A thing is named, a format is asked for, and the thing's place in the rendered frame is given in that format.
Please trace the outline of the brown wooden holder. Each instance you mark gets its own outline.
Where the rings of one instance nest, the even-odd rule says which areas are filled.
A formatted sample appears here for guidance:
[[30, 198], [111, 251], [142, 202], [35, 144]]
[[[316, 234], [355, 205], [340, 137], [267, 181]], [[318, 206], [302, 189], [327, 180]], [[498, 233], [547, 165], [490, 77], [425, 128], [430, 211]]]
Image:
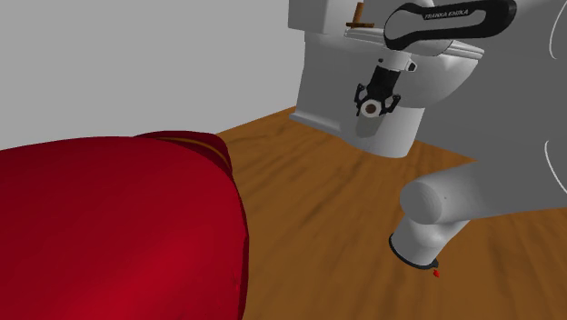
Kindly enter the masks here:
[[374, 23], [364, 23], [361, 21], [363, 10], [364, 3], [358, 2], [353, 13], [352, 21], [347, 22], [345, 25], [349, 28], [374, 28]]

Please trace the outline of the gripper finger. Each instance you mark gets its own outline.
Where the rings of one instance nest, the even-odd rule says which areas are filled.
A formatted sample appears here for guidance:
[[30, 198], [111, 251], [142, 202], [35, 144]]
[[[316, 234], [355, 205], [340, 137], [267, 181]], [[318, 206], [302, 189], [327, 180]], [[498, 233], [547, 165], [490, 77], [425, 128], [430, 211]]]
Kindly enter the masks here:
[[366, 101], [366, 97], [360, 97], [362, 91], [366, 89], [366, 86], [363, 84], [358, 84], [355, 91], [354, 102], [355, 107], [357, 109], [356, 115], [359, 116], [361, 113], [362, 104]]
[[382, 100], [380, 115], [386, 115], [392, 113], [396, 108], [396, 106], [399, 104], [400, 100], [401, 100], [401, 96], [397, 94], [391, 95], [390, 97], [387, 97], [384, 100]]

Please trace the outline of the white toilet paper roll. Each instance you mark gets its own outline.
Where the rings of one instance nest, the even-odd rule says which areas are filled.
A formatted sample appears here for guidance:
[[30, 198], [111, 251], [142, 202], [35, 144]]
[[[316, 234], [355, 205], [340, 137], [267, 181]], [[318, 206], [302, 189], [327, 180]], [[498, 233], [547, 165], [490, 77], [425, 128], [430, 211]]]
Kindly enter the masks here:
[[381, 122], [381, 103], [376, 100], [367, 100], [362, 103], [355, 132], [358, 137], [370, 137], [376, 134]]

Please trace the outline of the large red cushion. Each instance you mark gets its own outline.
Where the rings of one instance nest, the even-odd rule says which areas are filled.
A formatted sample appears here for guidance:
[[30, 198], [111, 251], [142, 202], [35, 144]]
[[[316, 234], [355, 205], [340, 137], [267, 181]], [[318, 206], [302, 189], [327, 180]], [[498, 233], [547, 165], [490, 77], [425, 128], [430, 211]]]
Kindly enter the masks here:
[[217, 135], [0, 151], [0, 320], [243, 320], [248, 262]]

